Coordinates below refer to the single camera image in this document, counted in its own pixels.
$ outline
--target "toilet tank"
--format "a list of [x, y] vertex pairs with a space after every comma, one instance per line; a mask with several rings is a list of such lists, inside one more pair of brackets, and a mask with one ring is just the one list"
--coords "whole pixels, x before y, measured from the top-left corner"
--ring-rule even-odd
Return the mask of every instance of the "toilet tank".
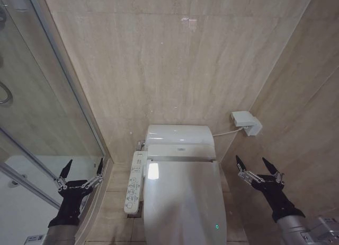
[[213, 161], [214, 140], [208, 126], [150, 125], [145, 140], [148, 159]]

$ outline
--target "toilet control panel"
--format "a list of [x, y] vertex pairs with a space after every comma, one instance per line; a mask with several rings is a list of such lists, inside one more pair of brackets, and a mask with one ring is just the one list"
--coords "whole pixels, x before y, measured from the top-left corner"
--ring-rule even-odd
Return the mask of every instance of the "toilet control panel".
[[147, 161], [147, 151], [135, 151], [133, 155], [131, 174], [128, 180], [124, 211], [127, 214], [136, 214], [139, 209], [141, 193], [142, 169]]

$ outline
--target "toilet lid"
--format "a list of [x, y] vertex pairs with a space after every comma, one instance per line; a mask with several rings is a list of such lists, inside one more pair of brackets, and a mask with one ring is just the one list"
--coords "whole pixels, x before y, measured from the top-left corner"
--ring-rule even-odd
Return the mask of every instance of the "toilet lid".
[[148, 245], [225, 245], [226, 214], [217, 162], [149, 160], [144, 185]]

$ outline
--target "white cable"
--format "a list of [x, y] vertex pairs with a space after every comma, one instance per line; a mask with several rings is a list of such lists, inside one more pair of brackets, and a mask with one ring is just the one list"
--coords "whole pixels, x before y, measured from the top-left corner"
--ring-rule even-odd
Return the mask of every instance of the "white cable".
[[232, 134], [232, 133], [235, 133], [235, 132], [238, 132], [238, 131], [240, 131], [240, 130], [242, 130], [242, 129], [244, 129], [245, 127], [241, 127], [241, 128], [239, 128], [239, 129], [237, 129], [237, 130], [234, 130], [234, 131], [229, 131], [229, 132], [224, 132], [224, 133], [221, 133], [221, 134], [216, 134], [216, 135], [213, 135], [213, 137], [214, 136], [220, 136], [220, 135], [228, 135], [228, 134]]

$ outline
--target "floor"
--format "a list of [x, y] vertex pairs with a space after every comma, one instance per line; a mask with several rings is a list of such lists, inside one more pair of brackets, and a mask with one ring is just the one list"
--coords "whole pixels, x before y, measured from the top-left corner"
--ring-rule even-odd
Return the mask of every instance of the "floor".
[[[146, 245], [143, 220], [127, 218], [123, 211], [130, 168], [130, 163], [113, 165], [103, 204], [85, 245]], [[221, 168], [220, 172], [227, 218], [227, 244], [248, 245], [240, 215]]]
[[[54, 174], [73, 159], [67, 180], [88, 179], [94, 176], [94, 158], [89, 156], [37, 156]], [[14, 155], [5, 161], [28, 181], [44, 191], [57, 202], [62, 202], [54, 182], [22, 155]], [[48, 223], [57, 215], [56, 208], [18, 185], [0, 172], [0, 243], [21, 245], [30, 235], [46, 234]]]
[[58, 211], [24, 187], [10, 187], [11, 182], [0, 172], [0, 243], [23, 245], [30, 235], [46, 234]]

